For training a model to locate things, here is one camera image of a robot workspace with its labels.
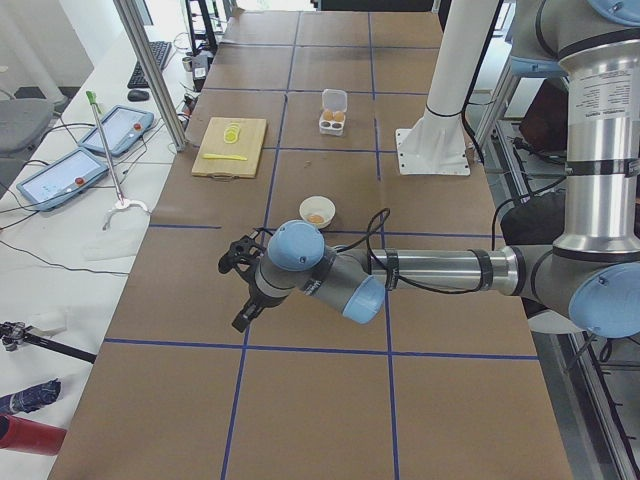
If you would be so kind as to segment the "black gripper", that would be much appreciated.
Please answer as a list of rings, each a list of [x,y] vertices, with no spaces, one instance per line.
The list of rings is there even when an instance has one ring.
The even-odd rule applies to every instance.
[[[251,322],[257,318],[267,305],[257,298],[268,298],[257,284],[256,272],[260,264],[261,257],[266,248],[258,242],[258,236],[263,231],[262,228],[255,229],[250,234],[243,235],[240,239],[232,241],[228,250],[218,261],[218,271],[220,274],[227,274],[234,270],[249,287],[249,299],[238,312],[232,326],[237,331],[245,331]]]

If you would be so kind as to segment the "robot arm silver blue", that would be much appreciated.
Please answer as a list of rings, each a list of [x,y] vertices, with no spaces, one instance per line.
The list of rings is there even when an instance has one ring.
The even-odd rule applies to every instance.
[[[358,323],[388,291],[414,287],[461,295],[496,290],[536,301],[568,330],[620,338],[639,330],[639,5],[635,1],[521,1],[511,58],[518,74],[569,79],[562,234],[549,245],[433,251],[374,250],[367,240],[330,247],[302,220],[266,246],[253,236],[221,256],[249,297],[233,325],[300,290]]]

